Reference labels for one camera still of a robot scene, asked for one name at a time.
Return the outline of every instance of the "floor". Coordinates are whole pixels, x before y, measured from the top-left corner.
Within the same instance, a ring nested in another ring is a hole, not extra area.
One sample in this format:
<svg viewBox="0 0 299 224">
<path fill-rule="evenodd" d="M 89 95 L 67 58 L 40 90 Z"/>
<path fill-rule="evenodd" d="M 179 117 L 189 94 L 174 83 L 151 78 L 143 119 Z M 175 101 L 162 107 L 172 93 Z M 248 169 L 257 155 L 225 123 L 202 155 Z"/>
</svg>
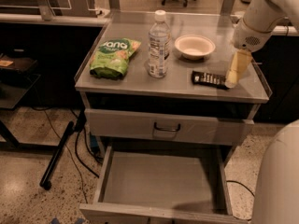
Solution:
<svg viewBox="0 0 299 224">
<path fill-rule="evenodd" d="M 193 0 L 187 7 L 181 1 L 120 0 L 122 10 L 156 10 L 216 13 L 221 10 L 222 0 Z M 95 0 L 99 7 L 108 7 L 108 0 Z M 247 4 L 235 0 L 233 12 L 243 11 Z M 0 119 L 23 143 L 54 146 L 69 121 L 76 122 L 77 110 L 51 108 L 36 110 L 19 107 L 14 111 L 0 111 Z M 228 180 L 241 182 L 254 192 L 263 153 L 272 137 L 282 125 L 256 123 L 225 167 Z M 87 171 L 75 155 L 78 154 L 97 174 L 101 164 L 94 160 L 85 146 L 84 133 L 73 133 L 66 143 L 62 157 L 51 178 L 52 188 L 44 190 L 39 181 L 51 155 L 30 152 L 0 151 L 0 224 L 79 224 L 89 223 L 80 213 L 80 203 L 93 200 L 97 177 Z M 244 187 L 228 183 L 234 215 L 250 219 L 253 197 Z"/>
</svg>

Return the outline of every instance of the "snack bag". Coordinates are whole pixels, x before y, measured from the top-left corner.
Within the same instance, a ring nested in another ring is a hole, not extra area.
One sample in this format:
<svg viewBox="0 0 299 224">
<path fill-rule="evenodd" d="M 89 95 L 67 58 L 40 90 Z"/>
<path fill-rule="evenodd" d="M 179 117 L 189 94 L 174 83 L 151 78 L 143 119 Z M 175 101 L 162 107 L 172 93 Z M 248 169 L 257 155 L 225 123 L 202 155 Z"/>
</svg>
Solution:
<svg viewBox="0 0 299 224">
<path fill-rule="evenodd" d="M 128 71 L 129 58 L 140 46 L 139 41 L 122 38 L 103 43 L 93 56 L 90 73 L 96 77 L 117 79 Z"/>
</svg>

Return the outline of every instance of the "drawer handle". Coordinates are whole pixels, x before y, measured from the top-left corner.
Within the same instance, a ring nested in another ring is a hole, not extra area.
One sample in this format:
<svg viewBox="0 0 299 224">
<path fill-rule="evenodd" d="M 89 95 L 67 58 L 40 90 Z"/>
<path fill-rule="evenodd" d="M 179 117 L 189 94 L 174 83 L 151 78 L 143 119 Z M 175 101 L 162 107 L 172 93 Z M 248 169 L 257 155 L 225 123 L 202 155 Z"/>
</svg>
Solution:
<svg viewBox="0 0 299 224">
<path fill-rule="evenodd" d="M 180 124 L 178 124 L 177 128 L 175 128 L 175 129 L 169 129 L 169 128 L 158 127 L 157 122 L 155 122 L 153 127 L 157 131 L 178 132 L 180 130 Z"/>
</svg>

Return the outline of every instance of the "water bottle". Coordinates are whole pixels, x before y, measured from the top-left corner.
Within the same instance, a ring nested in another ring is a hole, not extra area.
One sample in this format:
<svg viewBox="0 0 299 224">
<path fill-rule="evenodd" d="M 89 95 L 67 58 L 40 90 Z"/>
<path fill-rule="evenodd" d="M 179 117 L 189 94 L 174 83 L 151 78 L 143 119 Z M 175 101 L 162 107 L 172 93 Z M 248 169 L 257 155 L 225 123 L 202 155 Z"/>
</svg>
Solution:
<svg viewBox="0 0 299 224">
<path fill-rule="evenodd" d="M 166 23 L 166 12 L 155 12 L 155 23 L 149 30 L 149 74 L 165 77 L 170 54 L 170 29 Z"/>
</svg>

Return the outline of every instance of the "closed drawer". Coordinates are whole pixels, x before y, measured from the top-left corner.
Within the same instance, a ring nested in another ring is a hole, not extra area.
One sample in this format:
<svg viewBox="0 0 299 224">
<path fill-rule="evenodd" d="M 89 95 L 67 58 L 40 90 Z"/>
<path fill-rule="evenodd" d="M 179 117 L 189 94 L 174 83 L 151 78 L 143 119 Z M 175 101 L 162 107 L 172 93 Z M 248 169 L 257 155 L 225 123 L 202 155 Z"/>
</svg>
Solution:
<svg viewBox="0 0 299 224">
<path fill-rule="evenodd" d="M 233 218 L 221 148 L 166 141 L 109 145 L 93 203 L 80 210 L 92 224 L 246 223 Z"/>
<path fill-rule="evenodd" d="M 250 132 L 253 121 L 86 109 L 92 135 L 235 145 Z"/>
</svg>

